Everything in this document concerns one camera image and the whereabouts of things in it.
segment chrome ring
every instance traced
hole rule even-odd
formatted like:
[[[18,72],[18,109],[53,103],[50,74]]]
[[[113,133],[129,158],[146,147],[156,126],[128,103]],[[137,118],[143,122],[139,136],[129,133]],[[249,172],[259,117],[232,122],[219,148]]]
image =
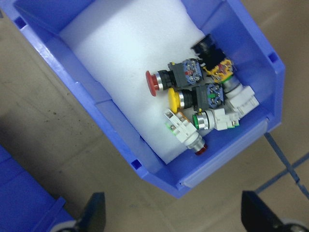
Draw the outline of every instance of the chrome ring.
[[[208,124],[207,115],[205,111],[201,112],[200,114],[197,114],[196,116],[197,116],[198,127],[200,129],[208,130],[209,124]]]
[[[156,81],[158,82],[159,90],[163,90],[162,80],[158,72],[155,74],[155,77],[156,77]]]
[[[183,97],[183,92],[179,91],[179,100],[180,100],[180,109],[184,109],[184,97]]]
[[[202,138],[202,136],[199,134],[197,139],[193,143],[187,146],[187,148],[193,150],[194,152],[200,151],[205,145],[205,140]]]

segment tile floor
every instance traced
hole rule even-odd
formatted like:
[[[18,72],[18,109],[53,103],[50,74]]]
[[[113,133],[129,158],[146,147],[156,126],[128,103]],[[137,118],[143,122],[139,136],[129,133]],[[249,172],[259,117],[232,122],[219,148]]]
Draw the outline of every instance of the tile floor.
[[[286,65],[282,125],[271,134],[290,162],[309,152],[309,1],[243,0]],[[0,144],[51,194],[79,215],[106,192],[106,231],[245,231],[244,189],[285,167],[264,137],[181,199],[142,181],[70,91],[6,18],[0,18]],[[309,160],[296,168],[309,188]],[[281,218],[309,224],[309,201],[285,175],[260,193]]]

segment white foam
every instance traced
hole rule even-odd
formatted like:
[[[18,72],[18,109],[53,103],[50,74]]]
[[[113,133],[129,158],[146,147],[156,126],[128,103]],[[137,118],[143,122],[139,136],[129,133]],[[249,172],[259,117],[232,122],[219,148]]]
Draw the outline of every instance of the white foam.
[[[164,125],[167,92],[153,97],[145,79],[195,57],[190,47],[204,35],[180,0],[99,0],[60,36],[165,163],[186,150]]]

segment blue plastic bin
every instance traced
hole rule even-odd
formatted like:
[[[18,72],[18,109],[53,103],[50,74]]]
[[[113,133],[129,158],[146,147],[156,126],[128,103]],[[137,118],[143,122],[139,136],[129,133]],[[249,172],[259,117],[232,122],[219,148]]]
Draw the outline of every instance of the blue plastic bin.
[[[61,222],[74,220],[0,146],[0,232],[49,232]]]
[[[0,0],[0,6],[142,179],[181,197],[280,124],[285,67],[240,1],[183,0],[196,26],[211,33],[234,61],[237,77],[253,88],[260,105],[240,127],[205,136],[209,149],[202,156],[187,150],[165,165],[58,36],[91,2]]]

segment floor tile grout line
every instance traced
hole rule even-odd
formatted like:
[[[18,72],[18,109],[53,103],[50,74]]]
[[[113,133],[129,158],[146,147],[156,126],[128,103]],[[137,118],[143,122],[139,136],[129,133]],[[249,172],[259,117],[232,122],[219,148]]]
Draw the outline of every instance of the floor tile grout line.
[[[286,169],[283,170],[282,172],[278,173],[277,175],[275,175],[273,178],[271,178],[270,180],[268,180],[266,183],[264,183],[263,185],[261,185],[260,187],[258,187],[255,192],[257,194],[259,194],[260,192],[262,192],[263,190],[265,190],[266,188],[268,188],[269,186],[271,186],[272,184],[274,184],[277,180],[279,180],[281,177],[283,177],[284,175],[286,175],[287,173],[290,173],[290,175],[292,176],[292,178],[294,179],[295,183],[297,184],[297,186],[299,187],[299,189],[301,190],[301,192],[307,197],[307,199],[309,200],[309,192],[306,189],[306,187],[304,185],[300,184],[300,178],[297,175],[296,171],[294,170],[294,168],[298,167],[300,164],[302,164],[303,162],[305,162],[306,160],[309,159],[309,153],[307,153],[306,155],[304,155],[303,157],[301,157],[300,159],[298,159],[295,163],[293,163],[292,165],[289,163],[288,159],[286,158],[286,156],[284,155],[284,153],[281,151],[281,149],[279,148],[279,146],[277,145],[277,143],[275,142],[275,140],[273,139],[273,137],[269,134],[269,133],[265,133],[264,135],[267,139],[267,141],[269,142],[269,144],[271,145],[271,147],[273,148],[273,150],[276,152],[277,156],[279,157],[279,159],[282,161],[282,163],[285,165]]]
[[[304,163],[305,161],[309,160],[309,152],[307,154],[305,154],[303,157],[301,157],[300,159],[298,159],[295,163],[292,164],[293,168],[297,168],[299,165],[301,165],[302,163]],[[277,175],[275,175],[273,178],[271,178],[270,180],[268,180],[267,182],[265,182],[264,184],[262,184],[260,187],[258,187],[255,192],[257,194],[259,194],[260,192],[262,192],[263,190],[265,190],[266,188],[268,188],[269,186],[271,186],[272,184],[274,184],[277,180],[279,180],[281,177],[283,177],[284,175],[286,175],[288,173],[287,169],[284,169],[282,172],[279,172]]]

